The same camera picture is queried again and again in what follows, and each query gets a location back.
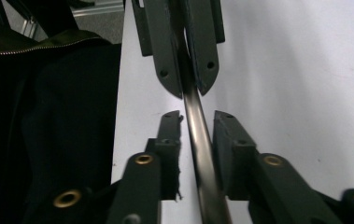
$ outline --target zipper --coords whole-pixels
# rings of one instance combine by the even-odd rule
[[[81,40],[78,40],[78,41],[75,41],[75,42],[72,42],[72,43],[69,43],[69,44],[63,44],[63,45],[59,45],[59,46],[33,47],[33,48],[30,48],[30,49],[3,51],[3,52],[0,52],[0,56],[23,54],[23,53],[36,51],[36,50],[42,50],[42,49],[62,49],[62,48],[67,48],[67,47],[79,44],[79,43],[84,42],[84,41],[89,41],[89,40],[94,40],[94,39],[103,40],[102,37],[96,36],[96,37],[90,37],[90,38],[81,39]]]

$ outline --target round hole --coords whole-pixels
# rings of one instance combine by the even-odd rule
[[[140,165],[148,164],[151,163],[152,161],[153,161],[153,157],[151,157],[150,155],[141,155],[135,158],[135,162]]]
[[[282,164],[282,160],[276,156],[266,156],[263,160],[267,164],[273,165],[273,166],[279,166]]]
[[[209,62],[209,63],[206,65],[206,67],[207,67],[208,69],[214,69],[214,68],[215,68],[215,64],[214,64],[213,62]]]
[[[71,189],[58,195],[53,202],[53,205],[58,208],[66,208],[76,204],[81,198],[80,191]]]
[[[123,219],[123,224],[140,224],[141,217],[137,214],[130,214]]]
[[[161,76],[161,77],[167,77],[167,76],[168,76],[167,70],[162,70],[162,71],[160,71],[160,76]]]

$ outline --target white table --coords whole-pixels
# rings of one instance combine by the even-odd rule
[[[222,0],[226,42],[220,70],[202,98],[212,134],[215,110],[235,115],[260,152],[288,159],[309,185],[339,199],[354,188],[354,1]],[[185,114],[182,100],[142,57],[127,1],[120,66],[113,181],[130,156],[156,137],[161,115]],[[163,224],[201,222],[186,120],[182,201],[163,202]],[[250,223],[246,203],[230,203],[234,223]]]

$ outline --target dark cloth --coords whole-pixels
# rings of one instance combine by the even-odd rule
[[[119,66],[120,45],[98,40],[0,56],[0,223],[110,184]]]

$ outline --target black fabric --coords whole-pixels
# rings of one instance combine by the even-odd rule
[[[0,56],[0,223],[109,185],[120,45],[104,43]]]

